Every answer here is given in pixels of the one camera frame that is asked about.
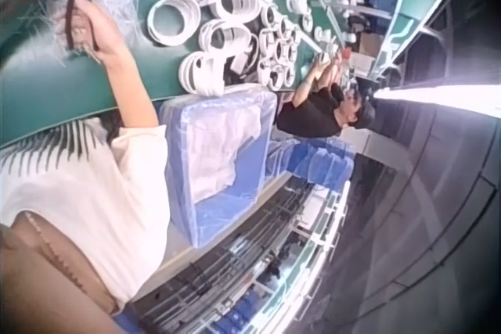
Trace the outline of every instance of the fluorescent light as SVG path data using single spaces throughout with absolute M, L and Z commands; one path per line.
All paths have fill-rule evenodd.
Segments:
M 374 97 L 433 103 L 501 119 L 501 85 L 444 85 L 399 90 L 385 88 L 375 92 Z

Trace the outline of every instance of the dark hair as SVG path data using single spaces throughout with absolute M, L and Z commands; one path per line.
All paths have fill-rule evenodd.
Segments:
M 356 129 L 364 129 L 370 127 L 376 117 L 376 110 L 368 99 L 361 99 L 362 105 L 356 112 L 357 120 L 349 123 L 350 126 Z

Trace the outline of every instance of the stack of blue crates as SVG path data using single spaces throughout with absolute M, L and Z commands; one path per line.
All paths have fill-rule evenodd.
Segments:
M 288 171 L 340 192 L 353 173 L 354 159 L 351 146 L 336 137 L 274 141 L 266 160 L 266 175 L 270 178 Z
M 249 290 L 219 321 L 213 322 L 211 328 L 217 334 L 238 334 L 251 322 L 257 314 L 259 295 Z

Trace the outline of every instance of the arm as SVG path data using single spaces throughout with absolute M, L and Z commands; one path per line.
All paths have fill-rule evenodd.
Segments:
M 315 79 L 319 74 L 323 73 L 326 70 L 326 67 L 329 66 L 329 64 L 329 62 L 320 62 L 320 55 L 316 56 L 315 62 L 313 63 L 313 66 L 310 69 L 308 75 L 294 93 L 294 97 L 291 101 L 292 106 L 299 107 L 308 98 L 310 92 L 312 91 L 312 86 L 315 82 Z
M 157 127 L 157 113 L 141 81 L 134 57 L 113 18 L 93 2 L 75 0 L 75 7 L 72 25 L 85 32 L 75 33 L 74 43 L 91 49 L 89 46 L 95 41 L 97 48 L 92 48 L 92 55 L 106 69 L 124 126 Z
M 105 68 L 124 126 L 158 127 L 157 113 L 132 54 L 124 48 Z
M 299 85 L 294 96 L 292 97 L 292 106 L 299 107 L 309 96 L 312 90 L 313 81 L 315 80 L 316 70 L 310 70 L 305 80 Z

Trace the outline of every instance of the black shirt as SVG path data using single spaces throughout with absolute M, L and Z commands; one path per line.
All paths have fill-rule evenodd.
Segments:
M 330 137 L 339 135 L 341 127 L 334 118 L 334 110 L 339 107 L 342 92 L 336 92 L 336 97 L 329 89 L 324 88 L 311 93 L 298 107 L 292 102 L 283 105 L 276 120 L 276 126 L 281 131 L 305 138 Z

